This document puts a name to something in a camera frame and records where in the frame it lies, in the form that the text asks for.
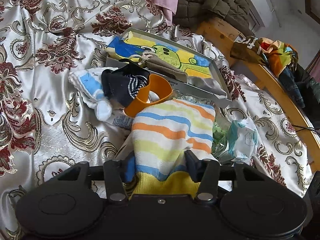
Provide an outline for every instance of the cartoon drawing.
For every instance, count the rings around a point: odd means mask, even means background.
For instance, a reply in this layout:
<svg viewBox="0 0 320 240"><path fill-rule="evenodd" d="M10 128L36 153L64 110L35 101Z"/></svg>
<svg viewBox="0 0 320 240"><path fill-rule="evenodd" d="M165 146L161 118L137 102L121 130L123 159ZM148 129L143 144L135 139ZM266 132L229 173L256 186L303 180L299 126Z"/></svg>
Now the cartoon drawing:
<svg viewBox="0 0 320 240"><path fill-rule="evenodd" d="M148 41L134 37L132 32L129 32L124 40L115 37L106 48L110 56L115 59L128 58L134 54L141 55L146 50L155 53L160 59L181 69L189 76L211 77L210 62L207 59L161 41ZM132 58L132 61L138 62L139 58Z"/></svg>
<svg viewBox="0 0 320 240"><path fill-rule="evenodd" d="M155 50L155 54L160 59L171 64L172 66L175 66L176 68L181 69L182 71L186 72L187 74L192 73L191 76L194 76L193 71L198 71L202 74L205 74L205 75L208 75L209 77L211 77L209 67L196 65L197 60L194 57L190 57L188 59L190 63L182 63L178 54L176 52L174 52L173 50L168 49L167 47L165 47L163 45L155 45L155 46L152 46L152 48Z"/></svg>

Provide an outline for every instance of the white string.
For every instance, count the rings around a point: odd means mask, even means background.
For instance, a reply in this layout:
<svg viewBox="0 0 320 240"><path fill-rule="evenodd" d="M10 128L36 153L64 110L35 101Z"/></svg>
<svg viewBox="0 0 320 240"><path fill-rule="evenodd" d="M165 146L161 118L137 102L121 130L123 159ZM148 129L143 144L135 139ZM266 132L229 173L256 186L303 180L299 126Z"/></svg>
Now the white string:
<svg viewBox="0 0 320 240"><path fill-rule="evenodd" d="M131 55L129 57L129 59L133 58L133 57L138 57L141 59L141 61L138 63L138 65L142 65L143 63L145 63L146 60L150 59L151 57L158 57L157 54L155 54L154 52L151 52L151 51L144 51L142 52L141 55L138 55L138 54L134 54L134 55Z"/></svg>

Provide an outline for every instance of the plastic bag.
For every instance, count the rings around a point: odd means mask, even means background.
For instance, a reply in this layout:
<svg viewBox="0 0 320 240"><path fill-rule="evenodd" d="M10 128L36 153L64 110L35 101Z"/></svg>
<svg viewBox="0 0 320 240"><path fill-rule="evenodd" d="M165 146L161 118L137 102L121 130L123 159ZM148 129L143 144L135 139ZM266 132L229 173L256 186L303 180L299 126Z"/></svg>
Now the plastic bag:
<svg viewBox="0 0 320 240"><path fill-rule="evenodd" d="M216 152L217 146L220 146L220 144L224 144L225 142L225 135L227 134L228 130L222 129L216 122L213 123L212 127L212 134L213 134L213 142L212 142L212 148L211 153L214 154Z"/></svg>
<svg viewBox="0 0 320 240"><path fill-rule="evenodd" d="M213 156L221 163L247 161L257 152L258 131L250 117L233 121Z"/></svg>

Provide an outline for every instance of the wooden bed frame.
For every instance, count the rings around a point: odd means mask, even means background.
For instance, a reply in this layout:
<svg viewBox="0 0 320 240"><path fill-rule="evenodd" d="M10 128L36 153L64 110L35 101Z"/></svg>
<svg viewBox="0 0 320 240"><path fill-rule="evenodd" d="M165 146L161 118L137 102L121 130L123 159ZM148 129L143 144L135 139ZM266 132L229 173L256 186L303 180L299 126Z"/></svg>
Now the wooden bed frame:
<svg viewBox="0 0 320 240"><path fill-rule="evenodd" d="M226 57L230 68L238 60L230 57L230 50L234 40L242 34L227 22L214 18L208 22L203 22L195 33L203 35L208 41L211 41ZM255 82L260 89L267 88L273 98L281 106L283 112L291 123L295 125L312 127L309 119L300 111L297 106L288 97L281 84L274 74L266 67L258 64L252 64L242 61L248 69L258 78ZM320 138L310 130L297 132L300 139L307 145L308 157L313 172L320 170Z"/></svg>

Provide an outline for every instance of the satin bedspread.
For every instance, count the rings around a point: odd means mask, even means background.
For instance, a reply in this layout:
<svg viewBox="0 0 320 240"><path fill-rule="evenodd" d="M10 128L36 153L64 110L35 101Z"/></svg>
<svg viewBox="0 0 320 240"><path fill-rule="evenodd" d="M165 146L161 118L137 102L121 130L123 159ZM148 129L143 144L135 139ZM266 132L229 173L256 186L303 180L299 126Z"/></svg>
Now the satin bedspread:
<svg viewBox="0 0 320 240"><path fill-rule="evenodd" d="M279 105L234 76L202 36L167 27L151 0L0 0L0 238L23 235L14 215L20 196L79 161L102 165L121 147L129 132L98 122L68 73L104 66L103 49L131 26L214 59L234 98L222 116L250 116L261 137L260 165L298 195L306 192L306 146ZM105 197L103 182L93 181L92 190Z"/></svg>

